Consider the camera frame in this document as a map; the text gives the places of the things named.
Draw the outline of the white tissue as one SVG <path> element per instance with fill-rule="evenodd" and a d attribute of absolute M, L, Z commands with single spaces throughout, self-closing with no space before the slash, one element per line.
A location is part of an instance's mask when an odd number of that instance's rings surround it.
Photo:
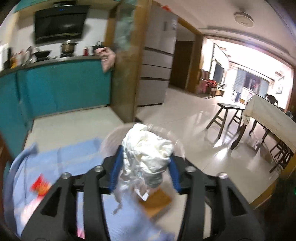
<path fill-rule="evenodd" d="M 121 145 L 123 150 L 123 165 L 113 192 L 118 203 L 113 211 L 116 214 L 122 209 L 125 194 L 146 201 L 159 188 L 174 144 L 152 132 L 152 126 L 143 123 L 121 126 L 110 137 L 111 143 Z"/>

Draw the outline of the teal kitchen cabinets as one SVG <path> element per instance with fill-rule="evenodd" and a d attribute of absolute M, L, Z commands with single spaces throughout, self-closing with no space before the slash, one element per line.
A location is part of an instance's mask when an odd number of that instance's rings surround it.
<path fill-rule="evenodd" d="M 21 152 L 41 116 L 110 104 L 111 73 L 99 59 L 50 60 L 1 73 L 1 137 Z"/>

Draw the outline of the red small wrapper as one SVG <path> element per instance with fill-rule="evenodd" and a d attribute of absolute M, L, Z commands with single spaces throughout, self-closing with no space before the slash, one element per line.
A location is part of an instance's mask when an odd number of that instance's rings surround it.
<path fill-rule="evenodd" d="M 36 181 L 31 185 L 30 190 L 35 192 L 38 197 L 44 197 L 51 188 L 51 183 L 48 182 L 41 174 Z"/>

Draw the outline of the wooden board under basket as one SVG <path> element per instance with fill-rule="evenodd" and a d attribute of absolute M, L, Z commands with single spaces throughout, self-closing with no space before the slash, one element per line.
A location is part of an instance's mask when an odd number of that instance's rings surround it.
<path fill-rule="evenodd" d="M 146 201 L 140 200 L 139 204 L 149 218 L 160 214 L 172 202 L 172 198 L 161 188 L 156 190 Z"/>

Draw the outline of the wooden stool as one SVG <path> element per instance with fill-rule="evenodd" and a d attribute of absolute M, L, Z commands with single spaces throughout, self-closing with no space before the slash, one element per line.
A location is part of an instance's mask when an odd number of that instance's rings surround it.
<path fill-rule="evenodd" d="M 230 119 L 227 127 L 229 127 L 232 123 L 236 123 L 236 125 L 237 125 L 236 132 L 239 132 L 241 129 L 241 125 L 242 125 L 242 113 L 244 111 L 244 108 L 242 108 L 241 106 L 238 106 L 238 105 L 228 104 L 228 103 L 220 103 L 220 102 L 218 102 L 217 105 L 219 106 L 220 109 L 217 111 L 215 116 L 211 119 L 210 123 L 208 123 L 208 125 L 206 126 L 206 129 L 209 129 L 214 123 L 217 124 L 217 126 L 219 127 L 217 139 L 220 139 L 222 136 L 222 132 L 224 130 L 225 124 L 226 124 L 228 113 L 230 110 L 234 110 L 235 113 L 234 113 L 233 117 Z"/>

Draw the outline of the white plastic waste basket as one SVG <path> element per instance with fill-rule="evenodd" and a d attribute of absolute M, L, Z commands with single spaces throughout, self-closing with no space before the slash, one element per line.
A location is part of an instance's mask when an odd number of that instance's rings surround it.
<path fill-rule="evenodd" d="M 155 125 L 127 123 L 113 130 L 102 141 L 102 157 L 115 155 L 123 149 L 123 166 L 119 168 L 116 190 L 138 190 L 141 193 L 157 189 L 172 154 L 185 158 L 183 143 L 171 132 Z"/>

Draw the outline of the dining table with cloth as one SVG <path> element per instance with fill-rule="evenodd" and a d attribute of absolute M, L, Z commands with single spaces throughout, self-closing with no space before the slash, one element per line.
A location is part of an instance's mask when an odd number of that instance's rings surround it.
<path fill-rule="evenodd" d="M 239 144 L 251 118 L 267 128 L 295 153 L 296 123 L 277 106 L 258 95 L 252 97 L 242 113 L 243 125 L 238 138 L 231 145 L 231 150 Z"/>

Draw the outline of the black wok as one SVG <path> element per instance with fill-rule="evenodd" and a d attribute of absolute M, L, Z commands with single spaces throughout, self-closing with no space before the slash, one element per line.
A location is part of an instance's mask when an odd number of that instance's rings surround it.
<path fill-rule="evenodd" d="M 34 56 L 36 57 L 36 61 L 44 61 L 48 60 L 49 54 L 51 51 L 37 51 L 34 53 Z"/>

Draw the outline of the pink hanging towel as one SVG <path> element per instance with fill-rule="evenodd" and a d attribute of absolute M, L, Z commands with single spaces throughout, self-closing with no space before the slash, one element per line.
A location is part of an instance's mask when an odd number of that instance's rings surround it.
<path fill-rule="evenodd" d="M 116 54 L 109 47 L 97 48 L 94 51 L 94 54 L 101 59 L 102 70 L 104 73 L 114 67 Z"/>

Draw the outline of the steel cooking pot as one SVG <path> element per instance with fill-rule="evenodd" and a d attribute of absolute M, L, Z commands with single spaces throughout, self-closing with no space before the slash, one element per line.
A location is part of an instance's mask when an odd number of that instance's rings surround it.
<path fill-rule="evenodd" d="M 61 44 L 62 55 L 73 55 L 77 42 L 74 40 L 66 40 Z"/>

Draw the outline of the silver refrigerator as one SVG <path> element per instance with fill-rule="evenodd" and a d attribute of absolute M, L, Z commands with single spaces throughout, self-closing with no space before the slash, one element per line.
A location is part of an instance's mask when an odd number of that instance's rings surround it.
<path fill-rule="evenodd" d="M 137 106 L 162 104 L 169 85 L 178 17 L 152 4 L 142 57 Z"/>

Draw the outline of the black range hood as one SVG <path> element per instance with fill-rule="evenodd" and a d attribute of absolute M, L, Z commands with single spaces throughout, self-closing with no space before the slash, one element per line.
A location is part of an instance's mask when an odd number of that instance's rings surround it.
<path fill-rule="evenodd" d="M 81 39 L 89 8 L 89 5 L 64 5 L 35 12 L 35 43 Z"/>

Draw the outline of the round ceiling light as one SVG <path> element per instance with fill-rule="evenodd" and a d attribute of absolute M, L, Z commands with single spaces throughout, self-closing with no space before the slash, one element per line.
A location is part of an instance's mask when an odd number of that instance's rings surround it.
<path fill-rule="evenodd" d="M 245 12 L 237 11 L 234 13 L 234 21 L 243 27 L 253 28 L 254 20 L 253 18 Z"/>

